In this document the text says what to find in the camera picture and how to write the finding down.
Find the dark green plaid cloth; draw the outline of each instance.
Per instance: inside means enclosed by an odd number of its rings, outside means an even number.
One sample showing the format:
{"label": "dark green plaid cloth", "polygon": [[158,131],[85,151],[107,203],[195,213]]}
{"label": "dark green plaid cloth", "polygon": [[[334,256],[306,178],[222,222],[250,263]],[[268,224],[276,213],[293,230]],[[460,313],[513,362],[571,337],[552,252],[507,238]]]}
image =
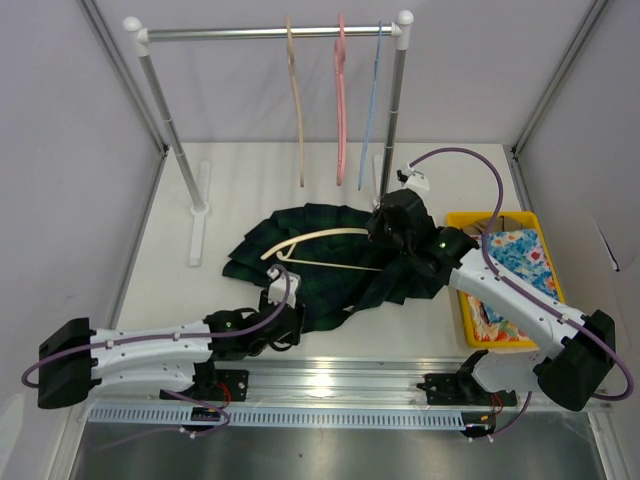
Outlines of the dark green plaid cloth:
{"label": "dark green plaid cloth", "polygon": [[[277,260],[274,255],[262,261],[260,255],[271,247],[318,230],[364,228],[370,217],[369,212],[347,206],[312,203],[276,211],[245,235],[229,254],[231,261],[222,275],[266,287],[266,272]],[[302,242],[292,258],[382,269],[373,272],[285,262],[290,272],[302,277],[298,301],[306,308],[305,333],[333,330],[355,312],[384,301],[402,305],[407,297],[433,298],[437,292],[437,286],[417,275],[397,250],[375,245],[365,235],[332,235]]]}

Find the garment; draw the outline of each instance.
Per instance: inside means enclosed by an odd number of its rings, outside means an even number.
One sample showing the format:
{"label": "garment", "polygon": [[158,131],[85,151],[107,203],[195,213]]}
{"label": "garment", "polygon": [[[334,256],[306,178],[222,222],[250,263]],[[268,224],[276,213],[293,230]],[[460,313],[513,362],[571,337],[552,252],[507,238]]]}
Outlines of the garment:
{"label": "garment", "polygon": [[[518,277],[558,300],[551,266],[534,229],[497,232],[489,235],[489,254]],[[477,341],[529,341],[529,337],[491,307],[467,295]]]}
{"label": "garment", "polygon": [[[305,233],[340,227],[364,228],[370,217],[369,212],[347,206],[311,203],[276,211],[245,235],[245,240],[229,254],[231,260],[222,274],[266,287],[269,284],[266,271],[277,262],[275,256],[260,260],[268,249]],[[438,291],[438,286],[418,276],[396,249],[375,245],[366,235],[333,235],[302,242],[292,258],[383,270],[285,262],[289,271],[302,277],[297,297],[306,309],[304,332],[333,330],[355,312],[378,307],[384,301],[402,305],[407,297],[433,298]]]}

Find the white wall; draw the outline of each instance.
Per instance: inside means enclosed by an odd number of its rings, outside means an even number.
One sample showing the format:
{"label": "white wall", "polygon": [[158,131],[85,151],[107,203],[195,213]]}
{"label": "white wall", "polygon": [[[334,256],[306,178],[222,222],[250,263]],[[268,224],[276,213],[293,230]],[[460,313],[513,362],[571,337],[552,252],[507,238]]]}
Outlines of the white wall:
{"label": "white wall", "polygon": [[[132,71],[145,87],[122,20],[149,28],[377,24],[415,14],[399,141],[513,144],[591,0],[99,0]],[[375,39],[347,42],[349,138],[361,140]],[[374,137],[383,140],[393,40],[382,50]],[[333,39],[295,42],[305,134],[335,140]],[[151,47],[184,140],[295,141],[285,40],[156,44]]]}
{"label": "white wall", "polygon": [[25,402],[3,478],[37,479],[66,412],[20,375],[66,320],[107,321],[159,155],[75,1],[4,0],[0,18],[0,416]]}
{"label": "white wall", "polygon": [[[568,299],[618,322],[619,350],[640,376],[640,3],[611,2],[541,128],[523,169]],[[602,231],[620,272],[614,272]],[[614,422],[638,478],[640,394]]]}

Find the clothes hanger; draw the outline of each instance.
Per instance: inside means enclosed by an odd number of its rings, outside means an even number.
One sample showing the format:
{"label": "clothes hanger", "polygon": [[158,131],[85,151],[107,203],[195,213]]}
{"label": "clothes hanger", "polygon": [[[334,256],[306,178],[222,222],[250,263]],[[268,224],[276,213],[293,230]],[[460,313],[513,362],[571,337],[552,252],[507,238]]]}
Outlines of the clothes hanger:
{"label": "clothes hanger", "polygon": [[[318,265],[321,267],[334,267],[334,268],[347,268],[351,270],[368,270],[372,272],[381,272],[382,270],[379,268],[369,268],[369,267],[360,267],[358,265],[343,265],[340,263],[326,263],[326,262],[315,262],[312,260],[299,260],[291,258],[294,249],[298,243],[306,242],[307,240],[312,240],[314,238],[320,237],[328,237],[331,235],[368,235],[364,228],[330,228],[328,230],[319,230],[317,232],[305,233],[304,235],[298,235],[297,237],[290,238],[279,244],[271,247],[265,253],[260,256],[260,260],[266,260],[273,254],[276,255],[278,260],[283,262],[291,262],[291,263],[303,263],[305,265]],[[281,252],[282,249],[290,247],[286,254]]]}
{"label": "clothes hanger", "polygon": [[380,63],[380,44],[382,43],[382,22],[378,24],[378,46],[376,47],[376,60],[373,64],[373,87],[371,88],[371,100],[369,100],[369,118],[367,118],[367,128],[362,142],[362,152],[360,153],[360,176],[358,177],[358,191],[362,188],[362,179],[366,167],[367,150],[369,149],[369,138],[371,137],[371,127],[373,117],[376,112],[376,89],[378,87],[378,64]]}
{"label": "clothes hanger", "polygon": [[300,92],[296,78],[295,49],[293,48],[293,35],[291,34],[291,17],[284,17],[287,28],[287,63],[289,65],[289,78],[293,89],[293,100],[296,104],[296,119],[298,123],[298,150],[300,152],[300,186],[304,187],[304,132],[302,129],[302,107],[300,105]]}
{"label": "clothes hanger", "polygon": [[333,46],[333,68],[336,75],[336,102],[338,104],[338,177],[336,185],[342,185],[347,161],[347,100],[344,89],[344,61],[347,57],[347,37],[344,33],[344,15],[338,15],[340,38]]}

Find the yellow bin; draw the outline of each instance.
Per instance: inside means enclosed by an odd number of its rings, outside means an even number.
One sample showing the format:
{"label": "yellow bin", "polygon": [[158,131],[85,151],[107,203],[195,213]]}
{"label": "yellow bin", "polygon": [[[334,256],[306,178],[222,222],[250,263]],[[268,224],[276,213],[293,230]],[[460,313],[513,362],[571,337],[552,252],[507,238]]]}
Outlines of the yellow bin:
{"label": "yellow bin", "polygon": [[[489,218],[493,212],[452,212],[447,215],[446,223],[448,226],[463,228],[469,225],[476,223],[479,220],[484,218]],[[549,260],[549,265],[551,267],[551,275],[553,276],[553,281],[556,284],[556,289],[558,292],[558,298],[562,303],[565,303],[564,294],[562,293],[562,289],[560,288],[560,282],[558,281],[558,276],[556,275],[556,270],[553,267],[553,262],[551,261],[551,254],[549,253],[549,249],[547,248],[547,242],[544,239],[544,235],[542,234],[542,229],[540,228],[540,223],[538,222],[538,218],[533,212],[500,212],[501,217],[509,217],[524,225],[524,228],[535,228],[540,236],[540,243],[542,243],[542,248],[544,249],[544,253],[547,256],[547,260]],[[522,342],[505,342],[505,341],[488,341],[482,342],[476,340],[475,335],[473,334],[473,320],[471,318],[471,307],[469,306],[469,302],[467,300],[466,295],[463,292],[458,292],[458,299],[460,301],[460,309],[462,311],[462,322],[464,324],[464,333],[467,338],[467,343],[472,347],[477,348],[531,348],[535,347],[536,344],[531,340],[522,341]]]}

